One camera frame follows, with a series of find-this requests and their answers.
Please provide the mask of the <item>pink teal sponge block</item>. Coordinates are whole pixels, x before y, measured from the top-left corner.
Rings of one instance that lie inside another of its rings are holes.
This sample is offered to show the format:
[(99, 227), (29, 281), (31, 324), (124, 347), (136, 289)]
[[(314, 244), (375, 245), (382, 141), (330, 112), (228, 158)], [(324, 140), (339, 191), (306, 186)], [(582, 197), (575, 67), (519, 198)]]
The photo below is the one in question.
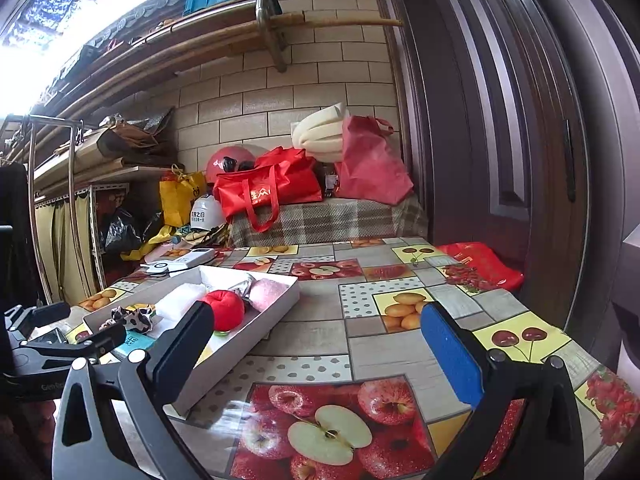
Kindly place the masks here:
[(116, 347), (112, 353), (116, 358), (126, 359), (134, 350), (149, 350), (153, 344), (155, 344), (155, 340), (152, 337), (137, 333), (134, 330), (127, 330), (125, 341)]

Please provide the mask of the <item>cow print cloth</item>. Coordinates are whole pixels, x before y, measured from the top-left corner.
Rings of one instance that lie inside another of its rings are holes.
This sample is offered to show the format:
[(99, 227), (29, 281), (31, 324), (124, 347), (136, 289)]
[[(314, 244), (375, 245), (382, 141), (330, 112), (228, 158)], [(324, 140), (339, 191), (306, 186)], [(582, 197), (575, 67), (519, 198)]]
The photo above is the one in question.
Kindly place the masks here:
[(152, 304), (130, 304), (127, 307), (117, 307), (111, 310), (110, 317), (100, 325), (100, 330), (119, 324), (139, 334), (149, 333), (153, 328), (156, 315)]

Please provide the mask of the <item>red plush apple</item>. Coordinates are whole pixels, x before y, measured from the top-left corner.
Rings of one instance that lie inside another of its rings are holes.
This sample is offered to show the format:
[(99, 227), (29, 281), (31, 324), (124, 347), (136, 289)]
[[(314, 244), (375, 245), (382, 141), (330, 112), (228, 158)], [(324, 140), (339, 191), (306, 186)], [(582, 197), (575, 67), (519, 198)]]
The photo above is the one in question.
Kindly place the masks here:
[(215, 332), (231, 332), (243, 322), (244, 302), (236, 292), (214, 290), (204, 295), (201, 301), (208, 304), (213, 312)]

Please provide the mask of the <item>white cardboard tray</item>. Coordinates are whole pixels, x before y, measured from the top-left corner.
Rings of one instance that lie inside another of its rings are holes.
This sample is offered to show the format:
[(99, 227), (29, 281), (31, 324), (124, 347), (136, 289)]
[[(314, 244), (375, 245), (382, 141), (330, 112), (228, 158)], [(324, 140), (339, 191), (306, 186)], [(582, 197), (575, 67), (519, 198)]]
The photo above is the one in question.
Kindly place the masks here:
[(211, 336), (203, 357), (195, 364), (194, 370), (183, 386), (177, 400), (171, 404), (168, 413), (185, 418), (190, 409), (209, 390), (212, 390), (247, 353), (292, 309), (299, 300), (299, 284), (294, 276), (245, 272), (225, 269), (220, 266), (196, 266), (184, 270), (163, 281), (149, 286), (140, 286), (130, 295), (125, 295), (100, 310), (88, 313), (85, 323), (95, 333), (110, 316), (111, 310), (130, 304), (154, 304), (165, 297), (175, 298), (174, 290), (184, 284), (203, 285), (210, 290), (233, 287), (249, 277), (258, 283), (267, 281), (276, 291), (271, 295), (269, 306), (257, 311), (253, 308), (244, 315), (239, 327), (226, 336)]

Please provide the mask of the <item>white foam block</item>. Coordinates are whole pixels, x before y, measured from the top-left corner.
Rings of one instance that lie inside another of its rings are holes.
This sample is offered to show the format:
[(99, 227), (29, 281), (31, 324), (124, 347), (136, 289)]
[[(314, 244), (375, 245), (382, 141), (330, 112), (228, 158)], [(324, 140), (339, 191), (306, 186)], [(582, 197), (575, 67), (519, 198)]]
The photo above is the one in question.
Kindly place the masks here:
[(155, 312), (164, 320), (179, 322), (192, 304), (207, 293), (207, 287), (203, 284), (181, 284), (157, 301)]

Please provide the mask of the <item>white round charger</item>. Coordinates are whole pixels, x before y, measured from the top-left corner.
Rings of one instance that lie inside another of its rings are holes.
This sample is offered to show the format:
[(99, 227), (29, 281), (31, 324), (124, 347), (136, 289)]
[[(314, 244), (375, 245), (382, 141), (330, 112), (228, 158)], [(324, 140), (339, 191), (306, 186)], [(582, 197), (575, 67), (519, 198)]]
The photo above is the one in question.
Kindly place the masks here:
[(170, 272), (169, 263), (166, 261), (154, 261), (152, 263), (142, 263), (141, 269), (149, 275), (167, 274)]

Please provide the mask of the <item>fruit pattern tablecloth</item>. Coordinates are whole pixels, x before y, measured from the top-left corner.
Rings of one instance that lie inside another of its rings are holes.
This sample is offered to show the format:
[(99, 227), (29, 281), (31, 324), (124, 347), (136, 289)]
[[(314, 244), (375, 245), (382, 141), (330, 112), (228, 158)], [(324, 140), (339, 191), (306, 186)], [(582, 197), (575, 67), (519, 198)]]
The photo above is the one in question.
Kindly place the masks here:
[[(576, 398), (588, 479), (639, 418), (623, 379), (505, 289), (470, 296), (437, 269), (454, 259), (420, 238), (235, 248), (204, 266), (294, 276), (299, 300), (175, 419), (216, 479), (416, 479), (470, 417), (420, 331), (438, 302), (489, 350), (562, 360)], [(84, 302), (88, 313), (172, 275), (136, 272)]]

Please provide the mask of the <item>white safety helmet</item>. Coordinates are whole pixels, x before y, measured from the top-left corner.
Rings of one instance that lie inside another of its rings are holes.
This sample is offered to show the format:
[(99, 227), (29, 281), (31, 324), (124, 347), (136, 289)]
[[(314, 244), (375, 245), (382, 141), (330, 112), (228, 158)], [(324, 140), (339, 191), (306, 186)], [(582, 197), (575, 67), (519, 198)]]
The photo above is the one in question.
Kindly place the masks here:
[(212, 194), (199, 197), (190, 213), (190, 227), (197, 231), (210, 231), (226, 223), (221, 204)]

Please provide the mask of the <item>yellow shopping bag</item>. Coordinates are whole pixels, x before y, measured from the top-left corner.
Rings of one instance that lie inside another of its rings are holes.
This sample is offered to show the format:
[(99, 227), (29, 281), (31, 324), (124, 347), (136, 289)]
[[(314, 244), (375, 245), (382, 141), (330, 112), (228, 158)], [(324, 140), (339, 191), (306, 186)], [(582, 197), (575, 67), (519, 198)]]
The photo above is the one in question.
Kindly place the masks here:
[(166, 226), (181, 228), (190, 223), (192, 206), (206, 193), (207, 183), (201, 171), (185, 172), (172, 165), (160, 177), (158, 188)]

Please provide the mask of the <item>metal storage shelf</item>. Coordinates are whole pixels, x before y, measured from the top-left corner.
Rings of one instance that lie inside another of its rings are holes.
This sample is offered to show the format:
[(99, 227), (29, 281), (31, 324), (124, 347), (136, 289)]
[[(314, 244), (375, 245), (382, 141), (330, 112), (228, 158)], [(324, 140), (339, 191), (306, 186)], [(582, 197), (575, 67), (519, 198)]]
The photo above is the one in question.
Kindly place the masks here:
[(164, 224), (160, 177), (178, 166), (162, 128), (129, 122), (93, 129), (76, 120), (9, 116), (1, 141), (2, 245), (11, 302), (78, 306), (128, 273)]

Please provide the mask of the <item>plaid covered bench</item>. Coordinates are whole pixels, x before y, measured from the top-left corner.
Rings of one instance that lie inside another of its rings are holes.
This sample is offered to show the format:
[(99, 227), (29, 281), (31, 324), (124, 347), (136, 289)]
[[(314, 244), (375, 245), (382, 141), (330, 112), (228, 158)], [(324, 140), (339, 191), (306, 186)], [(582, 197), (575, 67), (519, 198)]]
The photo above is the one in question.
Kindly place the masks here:
[(263, 233), (256, 232), (247, 216), (239, 214), (230, 224), (229, 244), (284, 246), (406, 236), (428, 237), (426, 212), (413, 194), (396, 206), (349, 198), (285, 205), (278, 220)]

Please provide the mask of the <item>red motorcycle helmet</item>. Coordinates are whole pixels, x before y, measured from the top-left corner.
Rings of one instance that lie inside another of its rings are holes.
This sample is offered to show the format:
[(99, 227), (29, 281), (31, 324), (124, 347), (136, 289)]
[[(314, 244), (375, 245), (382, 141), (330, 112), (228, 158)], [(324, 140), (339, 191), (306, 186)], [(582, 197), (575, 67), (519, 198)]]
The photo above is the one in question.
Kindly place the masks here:
[(255, 156), (242, 146), (220, 148), (209, 157), (205, 168), (206, 181), (214, 184), (220, 174), (228, 174), (254, 167)]

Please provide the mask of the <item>glossy red tote bag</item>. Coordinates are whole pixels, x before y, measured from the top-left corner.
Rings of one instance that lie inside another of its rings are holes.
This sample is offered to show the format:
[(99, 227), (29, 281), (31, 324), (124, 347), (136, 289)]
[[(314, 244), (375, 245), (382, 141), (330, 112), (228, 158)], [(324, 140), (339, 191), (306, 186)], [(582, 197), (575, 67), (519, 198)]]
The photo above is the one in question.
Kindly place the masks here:
[(220, 174), (214, 196), (227, 221), (246, 214), (253, 230), (263, 233), (276, 223), (282, 205), (323, 200), (315, 164), (303, 148), (279, 146), (259, 156), (251, 170)]

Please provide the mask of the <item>cream ribbed foam cushion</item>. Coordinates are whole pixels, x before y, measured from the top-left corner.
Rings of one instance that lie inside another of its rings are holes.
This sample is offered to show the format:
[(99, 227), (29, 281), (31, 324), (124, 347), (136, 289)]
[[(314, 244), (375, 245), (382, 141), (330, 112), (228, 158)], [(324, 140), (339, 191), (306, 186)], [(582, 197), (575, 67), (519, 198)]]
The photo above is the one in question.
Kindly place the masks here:
[(292, 145), (305, 150), (318, 162), (340, 162), (343, 159), (344, 103), (336, 103), (301, 120), (293, 129)]

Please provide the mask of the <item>wooden pole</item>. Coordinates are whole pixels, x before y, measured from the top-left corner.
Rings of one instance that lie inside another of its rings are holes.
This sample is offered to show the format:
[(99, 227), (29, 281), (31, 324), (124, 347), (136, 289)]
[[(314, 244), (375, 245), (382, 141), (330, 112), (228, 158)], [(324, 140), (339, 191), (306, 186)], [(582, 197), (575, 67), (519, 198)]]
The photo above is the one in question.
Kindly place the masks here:
[(338, 26), (401, 27), (393, 18), (306, 18), (302, 12), (276, 15), (266, 26), (250, 20), (222, 26), (213, 12), (196, 18), (180, 18), (133, 44), (119, 44), (80, 71), (56, 96), (37, 108), (38, 112), (63, 118), (89, 114), (118, 96), (136, 91), (137, 84), (174, 72), (206, 55), (225, 56), (242, 44), (264, 48), (270, 39), (288, 28)]

